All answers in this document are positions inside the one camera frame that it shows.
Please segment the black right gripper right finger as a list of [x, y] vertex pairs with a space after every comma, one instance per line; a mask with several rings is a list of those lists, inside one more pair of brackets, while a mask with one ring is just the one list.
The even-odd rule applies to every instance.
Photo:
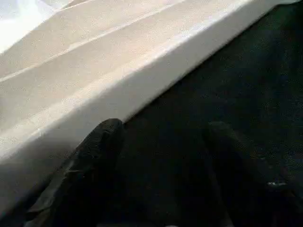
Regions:
[[264, 150], [224, 122], [210, 122], [203, 139], [236, 227], [303, 224], [303, 155]]

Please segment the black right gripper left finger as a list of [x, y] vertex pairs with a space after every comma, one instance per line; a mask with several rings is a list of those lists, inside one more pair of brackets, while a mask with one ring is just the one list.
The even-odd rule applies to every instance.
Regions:
[[124, 132], [117, 118], [93, 129], [27, 211], [24, 226], [95, 227], [106, 206]]

